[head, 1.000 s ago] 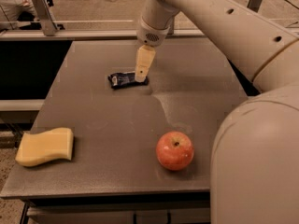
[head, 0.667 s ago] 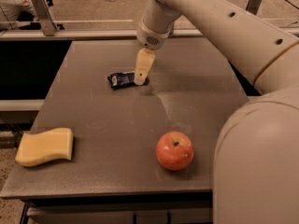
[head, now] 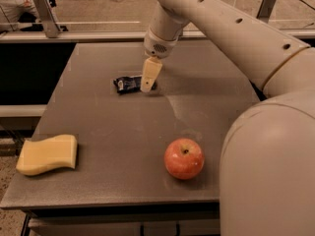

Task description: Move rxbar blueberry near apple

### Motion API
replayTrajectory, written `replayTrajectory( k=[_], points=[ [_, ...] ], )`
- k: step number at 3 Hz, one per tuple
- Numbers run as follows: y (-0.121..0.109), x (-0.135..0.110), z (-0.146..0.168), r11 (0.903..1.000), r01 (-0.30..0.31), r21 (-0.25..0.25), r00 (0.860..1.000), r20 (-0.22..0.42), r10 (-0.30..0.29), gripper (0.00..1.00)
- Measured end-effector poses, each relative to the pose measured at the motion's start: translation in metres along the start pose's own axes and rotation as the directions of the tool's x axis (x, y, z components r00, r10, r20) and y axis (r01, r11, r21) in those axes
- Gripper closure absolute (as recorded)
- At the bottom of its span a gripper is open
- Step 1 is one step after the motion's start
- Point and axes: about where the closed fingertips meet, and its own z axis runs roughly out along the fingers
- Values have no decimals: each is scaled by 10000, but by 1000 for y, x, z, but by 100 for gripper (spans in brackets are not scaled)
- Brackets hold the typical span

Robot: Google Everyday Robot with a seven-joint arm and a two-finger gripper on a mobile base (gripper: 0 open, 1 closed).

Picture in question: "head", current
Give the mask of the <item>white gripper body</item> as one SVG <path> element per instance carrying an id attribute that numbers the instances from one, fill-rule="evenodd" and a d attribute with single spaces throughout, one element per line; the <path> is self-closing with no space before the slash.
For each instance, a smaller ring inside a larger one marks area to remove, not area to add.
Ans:
<path id="1" fill-rule="evenodd" d="M 144 38 L 145 52 L 149 56 L 159 59 L 170 55 L 178 40 L 178 31 L 175 29 L 157 29 L 149 27 Z"/>

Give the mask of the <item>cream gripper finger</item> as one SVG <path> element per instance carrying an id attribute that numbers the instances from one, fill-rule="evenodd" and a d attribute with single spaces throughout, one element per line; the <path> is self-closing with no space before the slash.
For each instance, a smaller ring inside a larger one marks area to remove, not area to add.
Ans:
<path id="1" fill-rule="evenodd" d="M 162 62 L 157 57 L 150 57 L 145 60 L 141 78 L 141 91 L 149 92 L 155 83 L 162 68 Z"/>

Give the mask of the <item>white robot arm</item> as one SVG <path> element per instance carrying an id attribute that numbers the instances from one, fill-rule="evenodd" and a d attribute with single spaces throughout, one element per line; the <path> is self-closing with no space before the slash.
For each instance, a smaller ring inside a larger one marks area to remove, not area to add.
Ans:
<path id="1" fill-rule="evenodd" d="M 266 96 L 228 131 L 221 236 L 315 236 L 315 49 L 221 0 L 157 0 L 141 90 L 193 23 Z"/>

